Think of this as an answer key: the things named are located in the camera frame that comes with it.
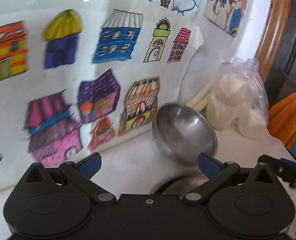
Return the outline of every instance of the black device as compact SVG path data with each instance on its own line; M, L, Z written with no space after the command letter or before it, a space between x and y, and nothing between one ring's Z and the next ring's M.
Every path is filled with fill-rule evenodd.
M58 168L33 163L7 199L4 218L11 240L291 239L286 232L295 207L274 171L284 162L265 155L258 160L255 168L241 168L200 154L199 168L209 180L182 199L119 200L90 181L101 167L98 153Z

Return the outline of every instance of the wooden door frame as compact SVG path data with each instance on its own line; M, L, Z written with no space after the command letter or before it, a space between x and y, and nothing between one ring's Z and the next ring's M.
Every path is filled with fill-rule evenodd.
M259 75L263 82L275 61L284 34L291 0L271 0L266 26L256 52L259 60Z

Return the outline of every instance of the screw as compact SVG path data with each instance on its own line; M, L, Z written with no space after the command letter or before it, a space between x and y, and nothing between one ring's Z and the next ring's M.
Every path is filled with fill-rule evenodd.
M152 204L153 202L154 202L153 199L150 199L150 198L149 199L146 199L146 203L147 204Z
M98 195L100 201L111 201L113 199L113 194L111 193L101 193Z
M191 193L186 194L186 199L188 199L190 201L197 201L197 200L201 199L201 195L198 193L191 192Z

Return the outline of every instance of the bowl rim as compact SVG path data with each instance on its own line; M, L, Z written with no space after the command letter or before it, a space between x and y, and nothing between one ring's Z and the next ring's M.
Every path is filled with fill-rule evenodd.
M194 110L193 108L191 108L191 107L189 107L189 106L187 106L187 105L185 105L185 104L178 103L178 102L165 103L165 104L159 106L158 109L157 109L157 111L156 111L156 113L154 114L153 119L152 119L152 128L155 130L156 133L158 133L159 137L162 138L162 136L160 135L160 132L158 131L158 126L157 126L156 118L157 118L157 114L159 113L159 111L160 111L163 107L165 107L165 106L180 106L180 107L186 107L186 108L191 109L193 112L195 112L195 114L197 114L197 116L201 117L201 118L202 118L202 119L203 119L203 120L209 125L209 127L210 127L210 129L211 129L211 131L212 131L212 133L213 133L213 135L214 135L214 137L215 137L215 143L216 143L216 146L215 146L215 150L214 150L214 152L213 152L211 155L214 155L214 154L217 152L217 150L218 150L218 140L217 140L217 135L216 135L216 133L215 133L214 128L211 126L211 124L208 122L208 120L207 120L202 114L200 114L199 112L197 112L197 111Z

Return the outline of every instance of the yellow dome roof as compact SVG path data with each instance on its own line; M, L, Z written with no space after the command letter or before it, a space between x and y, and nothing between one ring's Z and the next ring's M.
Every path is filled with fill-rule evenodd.
M42 38L45 41L56 40L81 31L82 22L79 14L75 10L69 9L57 14L48 23L42 33Z

